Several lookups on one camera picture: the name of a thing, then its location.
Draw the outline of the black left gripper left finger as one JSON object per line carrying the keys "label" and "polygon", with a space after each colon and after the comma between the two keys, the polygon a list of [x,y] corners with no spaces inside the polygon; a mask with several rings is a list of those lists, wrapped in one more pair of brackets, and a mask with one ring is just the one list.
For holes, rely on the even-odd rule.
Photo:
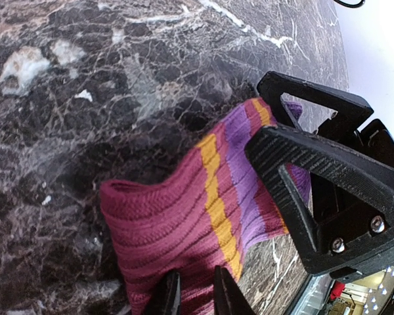
{"label": "black left gripper left finger", "polygon": [[144,315],[178,315],[181,313],[181,276],[170,270],[156,285],[143,310]]}

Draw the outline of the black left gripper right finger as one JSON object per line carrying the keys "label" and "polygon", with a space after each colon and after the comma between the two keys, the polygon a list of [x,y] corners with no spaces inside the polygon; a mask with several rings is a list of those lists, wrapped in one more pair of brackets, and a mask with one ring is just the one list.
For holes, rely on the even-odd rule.
{"label": "black left gripper right finger", "polygon": [[255,315],[229,270],[215,267],[213,302],[216,315]]}

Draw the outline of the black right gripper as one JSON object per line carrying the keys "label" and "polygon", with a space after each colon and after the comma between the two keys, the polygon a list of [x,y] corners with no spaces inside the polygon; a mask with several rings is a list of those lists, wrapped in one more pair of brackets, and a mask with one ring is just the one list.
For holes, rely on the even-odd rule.
{"label": "black right gripper", "polygon": [[[262,127],[246,144],[251,166],[276,203],[305,270],[352,282],[394,266],[394,140],[355,94],[274,71],[257,85],[282,125]],[[281,95],[337,114],[320,135],[301,129]]]}

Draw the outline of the purple maroon striped sock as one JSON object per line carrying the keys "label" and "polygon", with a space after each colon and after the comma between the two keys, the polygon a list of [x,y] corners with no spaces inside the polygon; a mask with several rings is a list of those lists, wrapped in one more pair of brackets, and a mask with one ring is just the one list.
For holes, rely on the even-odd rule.
{"label": "purple maroon striped sock", "polygon": [[237,105],[159,184],[108,180],[100,210],[110,229],[134,314],[158,282],[181,276],[181,313],[210,314],[216,266],[235,280],[248,249],[287,233],[272,197],[244,153],[263,126],[275,125],[261,98]]}

